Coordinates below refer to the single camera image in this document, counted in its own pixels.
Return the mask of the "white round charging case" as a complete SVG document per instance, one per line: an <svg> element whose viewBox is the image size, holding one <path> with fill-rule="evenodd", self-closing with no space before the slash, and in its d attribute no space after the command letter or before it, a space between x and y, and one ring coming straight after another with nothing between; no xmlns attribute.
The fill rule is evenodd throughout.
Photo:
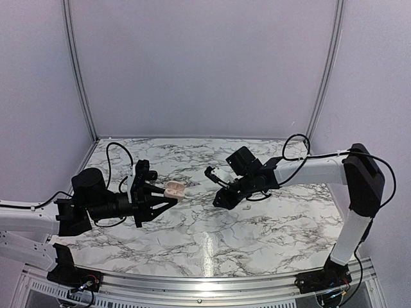
<svg viewBox="0 0 411 308"><path fill-rule="evenodd" d="M182 201L185 198L185 184L177 181L169 181L165 184L164 196Z"/></svg>

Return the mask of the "black earbud charging case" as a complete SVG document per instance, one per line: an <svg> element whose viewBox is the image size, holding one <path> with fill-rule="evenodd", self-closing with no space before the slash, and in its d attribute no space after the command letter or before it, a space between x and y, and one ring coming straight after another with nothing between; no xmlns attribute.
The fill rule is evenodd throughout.
<svg viewBox="0 0 411 308"><path fill-rule="evenodd" d="M149 171L146 176L147 181L156 181L158 173L156 171Z"/></svg>

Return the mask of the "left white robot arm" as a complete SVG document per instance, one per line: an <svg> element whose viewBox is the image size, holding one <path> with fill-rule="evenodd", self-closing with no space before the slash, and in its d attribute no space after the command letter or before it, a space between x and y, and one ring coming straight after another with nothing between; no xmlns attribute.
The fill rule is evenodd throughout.
<svg viewBox="0 0 411 308"><path fill-rule="evenodd" d="M140 160L130 170L127 191L114 193L107 188L103 173L92 167L72 178L72 197L51 199L53 209L46 204L1 205L1 255L47 272L55 271L65 284L74 286L82 276L68 247L37 243L19 232L75 237L101 220L128 217L141 228L185 197L184 184L169 181L160 188L150 184L156 179L157 172L150 169L149 162Z"/></svg>

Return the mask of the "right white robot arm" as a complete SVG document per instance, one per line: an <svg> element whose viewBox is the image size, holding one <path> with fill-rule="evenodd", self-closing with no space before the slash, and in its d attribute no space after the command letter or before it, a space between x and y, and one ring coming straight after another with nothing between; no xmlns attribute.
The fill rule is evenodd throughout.
<svg viewBox="0 0 411 308"><path fill-rule="evenodd" d="M235 175L207 167L204 174L220 185L213 205L231 210L255 193L267 194L292 185L340 184L349 191L349 212L318 282L332 287L343 277L345 266L365 238L382 205L385 177L363 144L345 152L304 158L273 157L265 163L241 147L227 158Z"/></svg>

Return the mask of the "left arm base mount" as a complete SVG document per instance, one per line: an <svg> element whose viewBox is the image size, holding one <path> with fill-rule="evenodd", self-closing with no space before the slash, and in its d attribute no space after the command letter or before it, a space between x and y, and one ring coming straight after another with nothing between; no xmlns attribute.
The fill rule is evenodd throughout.
<svg viewBox="0 0 411 308"><path fill-rule="evenodd" d="M57 254L55 257L56 266L47 274L47 279L51 282L79 289L82 285L90 282L87 288L93 292L98 292L103 277L102 272L78 267L74 264L74 259L70 249L62 244L53 244Z"/></svg>

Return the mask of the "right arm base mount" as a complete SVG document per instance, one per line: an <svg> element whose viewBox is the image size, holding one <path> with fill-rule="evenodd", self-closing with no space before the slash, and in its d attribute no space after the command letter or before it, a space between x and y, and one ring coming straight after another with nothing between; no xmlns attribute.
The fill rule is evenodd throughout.
<svg viewBox="0 0 411 308"><path fill-rule="evenodd" d="M294 284L301 294L306 294L346 286L351 282L348 265L337 264L328 257L321 269L297 274Z"/></svg>

